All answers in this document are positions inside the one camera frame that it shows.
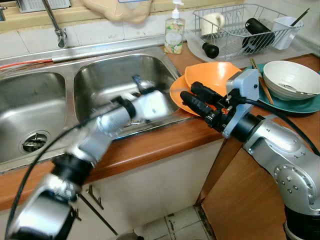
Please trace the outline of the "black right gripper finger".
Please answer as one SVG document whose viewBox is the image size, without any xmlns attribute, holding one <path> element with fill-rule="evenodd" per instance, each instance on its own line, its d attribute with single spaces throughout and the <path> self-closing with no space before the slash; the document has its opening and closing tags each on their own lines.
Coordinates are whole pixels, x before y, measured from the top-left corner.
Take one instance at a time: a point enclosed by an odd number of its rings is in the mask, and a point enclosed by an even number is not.
<svg viewBox="0 0 320 240">
<path fill-rule="evenodd" d="M 182 99 L 183 105 L 190 108 L 196 115 L 205 119 L 210 119 L 210 121 L 215 118 L 217 112 L 206 102 L 199 99 L 195 94 L 181 91 L 179 96 Z"/>
<path fill-rule="evenodd" d="M 200 100 L 208 105 L 216 105 L 225 97 L 221 94 L 210 89 L 210 87 L 205 86 L 201 82 L 197 81 L 190 85 L 190 91 Z"/>
</svg>

